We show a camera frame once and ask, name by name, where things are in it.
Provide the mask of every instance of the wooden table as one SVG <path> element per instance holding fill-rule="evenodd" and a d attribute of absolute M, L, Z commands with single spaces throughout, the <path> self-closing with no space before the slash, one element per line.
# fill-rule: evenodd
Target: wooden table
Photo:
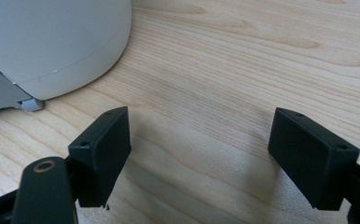
<path fill-rule="evenodd" d="M 267 145 L 284 107 L 360 147 L 360 1 L 132 3 L 107 74 L 42 111 L 0 111 L 0 195 L 128 105 L 132 154 L 111 209 L 79 209 L 80 223 L 345 223 L 349 204 L 313 210 Z"/>

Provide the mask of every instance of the light wood surface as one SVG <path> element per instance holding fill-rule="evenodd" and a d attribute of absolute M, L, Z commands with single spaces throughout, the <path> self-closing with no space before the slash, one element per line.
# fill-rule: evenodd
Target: light wood surface
<path fill-rule="evenodd" d="M 46 109 L 0 111 L 0 195 L 128 105 L 132 154 L 80 223 L 345 223 L 313 210 L 267 146 L 275 107 L 360 147 L 360 1 L 134 0 L 123 56 Z"/>

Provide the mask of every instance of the screw hole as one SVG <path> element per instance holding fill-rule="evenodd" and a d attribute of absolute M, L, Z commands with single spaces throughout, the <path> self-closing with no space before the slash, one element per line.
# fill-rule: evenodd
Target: screw hole
<path fill-rule="evenodd" d="M 348 149 L 348 147 L 343 145 L 343 144 L 336 144 L 335 146 L 340 148 L 340 149 Z"/>
<path fill-rule="evenodd" d="M 87 146 L 90 145 L 90 143 L 89 143 L 89 142 L 82 142 L 82 143 L 80 143 L 80 145 L 81 145 L 82 147 L 87 147 Z"/>
<path fill-rule="evenodd" d="M 36 173 L 43 173 L 48 170 L 52 170 L 52 168 L 54 168 L 55 165 L 56 165 L 55 161 L 42 161 L 35 166 L 34 171 Z"/>

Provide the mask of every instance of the wood grain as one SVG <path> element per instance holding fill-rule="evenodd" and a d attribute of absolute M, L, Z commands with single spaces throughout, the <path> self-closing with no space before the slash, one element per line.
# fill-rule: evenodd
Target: wood grain
<path fill-rule="evenodd" d="M 360 147 L 360 1 L 132 4 L 128 47 L 107 74 L 45 110 L 0 111 L 0 195 L 128 105 L 132 154 L 111 209 L 79 208 L 80 223 L 346 222 L 347 202 L 313 210 L 267 146 L 284 107 Z"/>

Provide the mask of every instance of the gray plastic base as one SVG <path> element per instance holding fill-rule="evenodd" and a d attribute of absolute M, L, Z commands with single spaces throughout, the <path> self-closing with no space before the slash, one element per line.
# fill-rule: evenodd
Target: gray plastic base
<path fill-rule="evenodd" d="M 40 101 L 35 98 L 21 102 L 21 108 L 28 112 L 41 110 L 44 108 L 44 105 L 45 105 L 44 101 Z"/>

